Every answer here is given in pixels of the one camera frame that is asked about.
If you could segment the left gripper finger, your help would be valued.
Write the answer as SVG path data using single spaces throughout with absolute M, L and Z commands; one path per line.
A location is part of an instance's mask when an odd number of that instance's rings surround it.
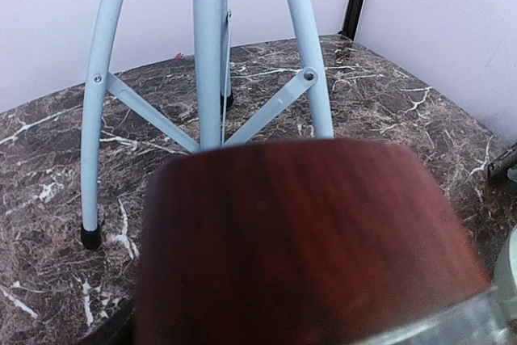
M 97 330 L 78 342 L 78 345 L 133 345 L 134 303 L 120 307 Z

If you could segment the dark red wooden metronome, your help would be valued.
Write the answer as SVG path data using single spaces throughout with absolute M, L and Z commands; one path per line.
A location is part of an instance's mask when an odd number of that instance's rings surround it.
M 149 181 L 138 344 L 336 344 L 480 294 L 490 276 L 407 146 L 256 143 Z

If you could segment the light blue music stand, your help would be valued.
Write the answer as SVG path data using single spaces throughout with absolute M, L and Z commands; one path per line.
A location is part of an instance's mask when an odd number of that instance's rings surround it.
M 110 73 L 112 49 L 124 0 L 100 0 L 90 45 L 82 108 L 80 240 L 84 248 L 97 250 L 102 242 L 98 218 L 98 172 L 103 104 L 107 93 L 114 95 L 190 153 L 248 142 L 302 95 L 308 97 L 316 136 L 333 137 L 326 71 L 311 0 L 287 1 L 301 70 L 231 137 L 227 137 L 225 119 L 232 97 L 232 14 L 228 0 L 193 0 L 195 86 L 200 122 L 200 140 L 195 141 Z

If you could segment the clear plastic metronome cover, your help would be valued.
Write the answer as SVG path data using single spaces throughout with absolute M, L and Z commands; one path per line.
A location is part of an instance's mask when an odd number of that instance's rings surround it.
M 415 322 L 375 334 L 361 344 L 515 344 L 498 303 L 489 288 L 468 300 Z

